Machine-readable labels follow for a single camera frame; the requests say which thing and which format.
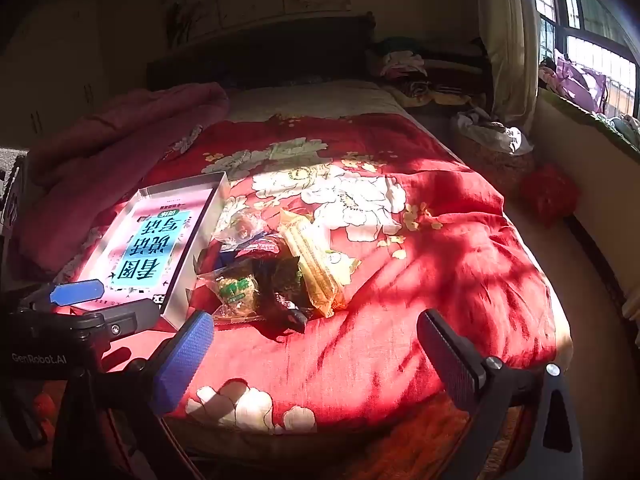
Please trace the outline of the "red floral quilt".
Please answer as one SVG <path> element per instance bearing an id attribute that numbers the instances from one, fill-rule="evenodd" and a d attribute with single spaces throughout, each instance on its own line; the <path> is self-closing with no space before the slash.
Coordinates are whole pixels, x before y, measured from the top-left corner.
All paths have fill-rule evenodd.
<path id="1" fill-rule="evenodd" d="M 416 338 L 426 309 L 510 366 L 570 364 L 567 318 L 502 195 L 413 120 L 221 122 L 144 183 L 219 171 L 231 211 L 318 223 L 346 306 L 301 334 L 218 328 L 175 418 L 267 434 L 389 422 L 440 389 Z"/>

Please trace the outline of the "long orange cracker packet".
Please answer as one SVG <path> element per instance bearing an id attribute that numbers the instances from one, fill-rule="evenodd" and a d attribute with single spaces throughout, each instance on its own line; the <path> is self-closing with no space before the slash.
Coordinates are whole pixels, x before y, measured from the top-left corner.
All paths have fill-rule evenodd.
<path id="1" fill-rule="evenodd" d="M 278 232 L 293 257 L 298 258 L 307 294 L 312 306 L 324 318 L 345 310 L 348 300 L 344 287 L 360 260 L 331 248 L 331 231 L 295 212 L 282 210 Z"/>

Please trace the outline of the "window with dark frame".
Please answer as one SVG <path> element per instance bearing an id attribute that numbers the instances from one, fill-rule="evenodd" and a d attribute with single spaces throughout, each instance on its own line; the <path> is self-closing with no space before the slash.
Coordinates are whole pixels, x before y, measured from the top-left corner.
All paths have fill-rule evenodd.
<path id="1" fill-rule="evenodd" d="M 639 116 L 639 64 L 623 29 L 598 0 L 535 0 L 539 61 L 555 52 L 608 78 L 607 118 Z"/>

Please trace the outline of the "white tray box pink print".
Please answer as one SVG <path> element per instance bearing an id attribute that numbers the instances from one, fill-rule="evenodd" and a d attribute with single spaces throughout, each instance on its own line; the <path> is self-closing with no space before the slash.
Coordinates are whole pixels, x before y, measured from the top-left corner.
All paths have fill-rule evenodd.
<path id="1" fill-rule="evenodd" d="M 201 255 L 229 196 L 224 172 L 140 188 L 93 249 L 78 278 L 98 280 L 98 299 L 73 304 L 89 312 L 151 299 L 178 330 L 188 317 Z"/>

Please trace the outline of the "pile of clothes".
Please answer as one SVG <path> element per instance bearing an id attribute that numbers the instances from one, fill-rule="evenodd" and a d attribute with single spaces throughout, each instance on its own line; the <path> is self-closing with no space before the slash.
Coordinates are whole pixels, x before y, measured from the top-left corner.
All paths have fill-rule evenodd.
<path id="1" fill-rule="evenodd" d="M 371 77 L 397 90 L 408 107 L 436 101 L 488 108 L 494 100 L 488 53 L 478 37 L 469 42 L 390 37 L 370 45 L 367 61 Z"/>

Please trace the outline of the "pink folded blanket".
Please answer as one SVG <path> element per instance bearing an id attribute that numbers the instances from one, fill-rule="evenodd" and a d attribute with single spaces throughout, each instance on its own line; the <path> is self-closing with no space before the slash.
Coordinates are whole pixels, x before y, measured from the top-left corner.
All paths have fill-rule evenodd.
<path id="1" fill-rule="evenodd" d="M 53 278 L 79 252 L 102 211 L 172 146 L 228 111 L 227 93 L 216 82 L 132 90 L 30 150 L 26 197 L 9 241 L 13 275 Z"/>

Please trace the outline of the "green clear snack packet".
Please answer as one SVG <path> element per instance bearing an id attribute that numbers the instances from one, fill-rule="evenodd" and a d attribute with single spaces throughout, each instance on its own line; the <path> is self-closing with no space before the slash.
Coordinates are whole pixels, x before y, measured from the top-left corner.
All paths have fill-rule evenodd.
<path id="1" fill-rule="evenodd" d="M 250 260 L 240 261 L 201 274 L 195 284 L 206 286 L 219 301 L 213 318 L 221 324 L 243 324 L 262 320 L 260 289 Z"/>

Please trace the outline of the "dark wooden headboard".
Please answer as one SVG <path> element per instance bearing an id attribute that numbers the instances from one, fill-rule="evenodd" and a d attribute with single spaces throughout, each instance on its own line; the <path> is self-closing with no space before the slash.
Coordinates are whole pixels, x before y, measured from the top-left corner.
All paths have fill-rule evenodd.
<path id="1" fill-rule="evenodd" d="M 146 88 L 216 82 L 226 89 L 369 77 L 372 13 L 296 18 L 228 32 L 146 66 Z"/>

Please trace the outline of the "purple cloth on sill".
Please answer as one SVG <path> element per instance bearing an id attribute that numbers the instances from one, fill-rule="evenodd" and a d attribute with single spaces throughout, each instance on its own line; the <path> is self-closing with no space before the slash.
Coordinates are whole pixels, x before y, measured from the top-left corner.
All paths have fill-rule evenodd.
<path id="1" fill-rule="evenodd" d="M 538 82 L 544 88 L 589 113 L 603 114 L 608 78 L 592 68 L 567 61 L 560 52 L 546 56 L 538 66 Z"/>

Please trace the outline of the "red white candy packet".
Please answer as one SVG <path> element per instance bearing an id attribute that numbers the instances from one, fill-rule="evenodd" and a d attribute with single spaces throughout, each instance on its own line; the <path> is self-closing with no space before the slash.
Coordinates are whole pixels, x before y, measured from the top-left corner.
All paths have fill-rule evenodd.
<path id="1" fill-rule="evenodd" d="M 237 248 L 220 252 L 218 259 L 223 264 L 241 258 L 268 259 L 276 258 L 283 252 L 284 241 L 282 237 L 274 234 L 258 235 Z"/>

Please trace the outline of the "cream curtain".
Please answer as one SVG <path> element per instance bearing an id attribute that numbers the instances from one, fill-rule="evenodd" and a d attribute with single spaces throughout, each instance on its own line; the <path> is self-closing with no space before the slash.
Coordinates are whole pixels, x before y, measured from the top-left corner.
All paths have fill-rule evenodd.
<path id="1" fill-rule="evenodd" d="M 538 93 L 539 14 L 535 0 L 477 0 L 480 38 L 491 65 L 492 114 L 527 132 Z"/>

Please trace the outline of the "dark snack packet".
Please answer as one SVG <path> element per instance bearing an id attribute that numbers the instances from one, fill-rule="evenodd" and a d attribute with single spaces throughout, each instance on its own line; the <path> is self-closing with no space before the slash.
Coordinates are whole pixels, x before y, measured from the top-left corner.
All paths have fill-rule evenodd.
<path id="1" fill-rule="evenodd" d="M 316 310 L 298 263 L 298 257 L 259 259 L 253 262 L 253 270 L 259 314 L 273 326 L 303 334 Z"/>

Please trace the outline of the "white crumpled cloth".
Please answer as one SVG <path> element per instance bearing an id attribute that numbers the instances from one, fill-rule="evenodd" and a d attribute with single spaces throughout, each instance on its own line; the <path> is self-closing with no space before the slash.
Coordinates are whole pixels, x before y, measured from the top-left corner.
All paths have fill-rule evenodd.
<path id="1" fill-rule="evenodd" d="M 484 148 L 510 156 L 523 156 L 534 150 L 518 127 L 507 127 L 480 107 L 457 112 L 452 118 L 454 130 Z"/>

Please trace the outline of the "clear candy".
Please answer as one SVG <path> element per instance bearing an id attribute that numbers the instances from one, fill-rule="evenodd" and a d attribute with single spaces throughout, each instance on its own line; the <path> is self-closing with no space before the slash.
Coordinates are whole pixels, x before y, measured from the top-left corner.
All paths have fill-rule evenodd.
<path id="1" fill-rule="evenodd" d="M 261 216 L 239 210 L 219 219 L 213 239 L 224 252 L 230 252 L 267 231 L 268 224 Z"/>

